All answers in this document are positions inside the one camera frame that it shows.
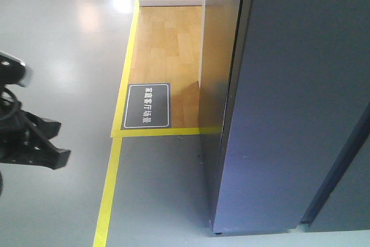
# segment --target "black camera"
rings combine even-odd
[[[16,57],[0,51],[0,163],[58,169],[66,166],[70,150],[55,147],[61,123],[21,109],[22,103],[6,85],[25,87],[32,71]],[[0,174],[0,194],[2,178]]]

